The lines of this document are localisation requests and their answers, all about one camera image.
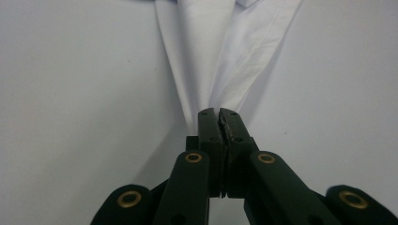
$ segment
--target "white cloth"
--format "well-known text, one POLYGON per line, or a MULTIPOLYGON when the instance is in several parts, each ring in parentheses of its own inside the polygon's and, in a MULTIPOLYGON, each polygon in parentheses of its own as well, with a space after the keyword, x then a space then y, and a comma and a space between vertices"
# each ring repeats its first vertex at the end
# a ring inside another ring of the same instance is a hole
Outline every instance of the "white cloth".
POLYGON ((197 112, 238 111, 264 71, 300 0, 157 0, 164 46, 190 133, 197 112))

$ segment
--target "brass grommet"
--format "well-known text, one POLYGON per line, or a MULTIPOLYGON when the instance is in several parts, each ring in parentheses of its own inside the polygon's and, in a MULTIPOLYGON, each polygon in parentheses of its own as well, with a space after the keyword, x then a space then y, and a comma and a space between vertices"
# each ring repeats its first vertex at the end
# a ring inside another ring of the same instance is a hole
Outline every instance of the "brass grommet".
POLYGON ((364 209, 364 208, 368 207, 368 205, 369 205, 369 203, 365 199, 363 199, 360 195, 358 195, 354 192, 348 191, 348 190, 341 191, 339 193, 339 197, 344 203, 346 203, 349 206, 354 207, 354 208, 364 209), (354 198, 358 199, 359 202, 352 202, 348 199, 348 197, 354 197, 354 198))
POLYGON ((185 160, 196 163, 202 161, 202 156, 197 153, 189 153, 188 155, 185 156, 185 160))
POLYGON ((273 157, 272 155, 270 155, 270 154, 265 154, 265 153, 263 153, 263 154, 260 154, 260 155, 258 155, 258 160, 260 160, 261 162, 264 162, 264 163, 267 163, 267 164, 270 164, 270 163, 274 163, 275 162, 275 157, 273 157))
POLYGON ((119 198, 117 198, 117 204, 122 208, 133 207, 136 204, 138 204, 140 201, 141 201, 141 194, 140 192, 135 190, 126 191, 123 194, 121 194, 119 198), (130 195, 135 196, 135 199, 130 202, 125 201, 125 198, 130 195))

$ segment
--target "crumpled fabric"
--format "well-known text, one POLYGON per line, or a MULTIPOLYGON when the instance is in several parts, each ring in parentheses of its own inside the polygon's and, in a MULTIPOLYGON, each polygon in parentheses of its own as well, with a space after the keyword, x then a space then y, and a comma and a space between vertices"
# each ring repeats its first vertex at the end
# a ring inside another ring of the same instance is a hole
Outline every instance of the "crumpled fabric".
POLYGON ((239 112, 283 40, 301 0, 156 0, 161 36, 190 134, 196 114, 239 112))

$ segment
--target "white surface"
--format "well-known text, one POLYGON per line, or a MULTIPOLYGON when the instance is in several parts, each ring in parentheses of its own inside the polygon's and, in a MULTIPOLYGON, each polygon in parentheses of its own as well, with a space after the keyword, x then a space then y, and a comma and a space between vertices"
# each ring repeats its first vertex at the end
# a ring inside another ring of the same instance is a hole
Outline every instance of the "white surface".
MULTIPOLYGON (((358 187, 398 215, 398 2, 304 1, 241 115, 321 193, 358 187)), ((0 3, 0 222, 87 224, 116 188, 153 188, 184 116, 152 2, 0 3)), ((210 224, 247 224, 212 200, 210 224)))
POLYGON ((304 1, 241 111, 260 148, 310 188, 361 188, 395 215, 397 11, 397 1, 304 1))

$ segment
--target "screw hole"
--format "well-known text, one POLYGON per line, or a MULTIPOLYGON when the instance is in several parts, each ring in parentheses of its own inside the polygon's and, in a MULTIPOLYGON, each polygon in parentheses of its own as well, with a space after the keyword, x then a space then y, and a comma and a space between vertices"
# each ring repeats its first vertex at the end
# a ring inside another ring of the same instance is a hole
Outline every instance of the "screw hole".
POLYGON ((187 219, 184 216, 182 216, 181 214, 177 214, 170 219, 170 222, 173 225, 183 225, 185 224, 186 220, 187 219))
POLYGON ((130 208, 141 201, 141 194, 138 191, 126 191, 117 198, 117 204, 122 208, 130 208))
POLYGON ((316 216, 309 216, 308 217, 308 222, 311 225, 323 225, 324 224, 322 218, 316 217, 316 216))

